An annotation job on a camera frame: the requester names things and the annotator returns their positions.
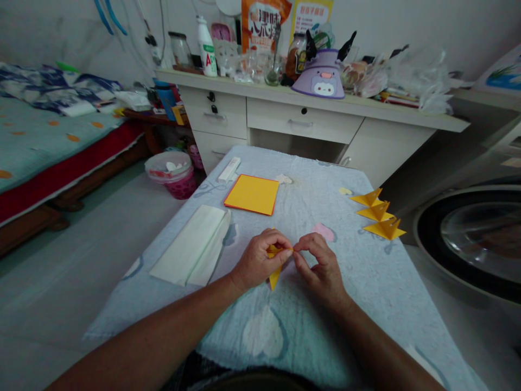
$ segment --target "forearm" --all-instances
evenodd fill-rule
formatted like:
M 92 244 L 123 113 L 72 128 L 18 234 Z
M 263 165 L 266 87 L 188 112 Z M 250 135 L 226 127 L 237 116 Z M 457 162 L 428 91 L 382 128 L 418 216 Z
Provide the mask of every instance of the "forearm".
M 377 390 L 443 390 L 349 296 L 333 313 Z
M 50 389 L 158 389 L 242 294 L 224 276 L 130 326 Z

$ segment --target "folded white paper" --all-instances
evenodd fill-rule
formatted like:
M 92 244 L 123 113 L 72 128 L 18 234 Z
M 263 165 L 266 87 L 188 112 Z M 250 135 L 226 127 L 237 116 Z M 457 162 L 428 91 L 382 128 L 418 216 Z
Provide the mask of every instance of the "folded white paper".
M 150 271 L 176 285 L 208 284 L 217 264 L 231 213 L 201 205 Z

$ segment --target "glass jar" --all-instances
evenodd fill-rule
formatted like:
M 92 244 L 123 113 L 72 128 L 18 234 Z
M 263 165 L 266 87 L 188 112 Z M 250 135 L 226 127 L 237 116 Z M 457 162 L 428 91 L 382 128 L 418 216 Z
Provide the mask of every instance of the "glass jar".
M 282 79 L 282 57 L 278 54 L 270 53 L 264 65 L 263 73 L 266 84 L 272 87 L 278 86 Z
M 293 42 L 289 46 L 288 60 L 286 62 L 286 76 L 296 81 L 306 63 L 306 35 L 303 33 L 293 34 Z
M 186 41 L 186 35 L 173 31 L 169 31 L 168 35 L 170 36 L 170 44 L 172 52 L 174 53 L 175 64 L 181 68 L 195 69 L 192 52 Z

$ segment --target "trash bin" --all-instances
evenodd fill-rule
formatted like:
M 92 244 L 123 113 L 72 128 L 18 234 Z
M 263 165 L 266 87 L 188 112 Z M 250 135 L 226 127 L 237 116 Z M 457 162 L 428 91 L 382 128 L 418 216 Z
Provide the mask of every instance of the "trash bin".
M 167 163 L 172 163 L 174 168 L 168 170 Z M 175 199 L 188 199 L 197 189 L 192 161 L 184 152 L 168 151 L 152 156 L 145 163 L 145 171 L 151 180 L 166 187 Z

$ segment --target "light blue tablecloth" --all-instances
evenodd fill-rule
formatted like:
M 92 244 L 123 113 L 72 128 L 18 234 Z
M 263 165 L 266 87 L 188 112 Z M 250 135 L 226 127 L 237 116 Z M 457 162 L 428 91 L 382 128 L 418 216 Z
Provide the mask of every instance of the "light blue tablecloth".
M 366 175 L 255 147 L 231 149 L 125 274 L 87 338 L 113 336 L 198 288 L 172 285 L 148 272 L 201 204 L 225 208 L 223 201 L 233 184 L 219 185 L 217 177 L 234 156 L 242 160 L 239 174 L 268 179 L 285 174 L 293 183 L 280 185 L 271 217 L 232 209 L 232 224 L 211 281 L 228 273 L 251 237 L 265 228 L 275 226 L 296 243 L 321 223 L 331 230 L 329 245 L 338 256 L 346 289 L 360 307 L 402 347 L 413 346 L 437 370 L 446 388 L 476 389 L 474 375 L 402 243 L 364 231 L 372 222 L 355 214 L 363 206 L 339 192 L 341 187 L 355 195 L 371 191 Z M 316 262 L 310 256 L 307 260 Z M 353 385 L 360 380 L 356 360 L 328 314 L 314 301 L 293 262 L 288 262 L 274 292 L 268 283 L 250 290 L 220 317 L 197 351 L 232 369 L 272 365 L 321 387 Z

